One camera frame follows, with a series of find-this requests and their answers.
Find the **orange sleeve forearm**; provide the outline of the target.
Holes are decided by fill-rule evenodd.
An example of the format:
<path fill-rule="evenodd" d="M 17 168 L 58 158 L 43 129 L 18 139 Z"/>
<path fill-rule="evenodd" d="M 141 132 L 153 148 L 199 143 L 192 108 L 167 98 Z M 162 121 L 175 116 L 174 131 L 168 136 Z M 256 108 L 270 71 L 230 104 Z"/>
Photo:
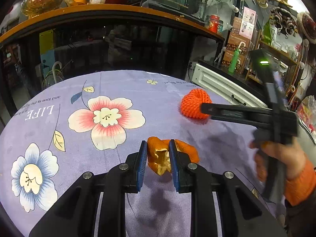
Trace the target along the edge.
<path fill-rule="evenodd" d="M 292 206 L 302 203 L 313 193 L 315 183 L 315 170 L 313 164 L 307 159 L 299 176 L 292 180 L 286 180 L 284 193 L 286 200 Z"/>

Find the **right hand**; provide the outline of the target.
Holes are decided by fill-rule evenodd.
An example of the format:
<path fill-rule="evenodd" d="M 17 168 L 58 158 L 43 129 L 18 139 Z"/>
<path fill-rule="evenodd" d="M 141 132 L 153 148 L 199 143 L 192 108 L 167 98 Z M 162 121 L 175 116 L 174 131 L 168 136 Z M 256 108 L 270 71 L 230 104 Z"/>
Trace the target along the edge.
<path fill-rule="evenodd" d="M 271 141 L 264 141 L 260 144 L 251 142 L 250 148 L 258 148 L 266 155 L 284 163 L 287 167 L 286 177 L 288 180 L 295 179 L 299 176 L 306 164 L 306 155 L 296 138 L 293 139 L 292 144 L 288 145 Z"/>

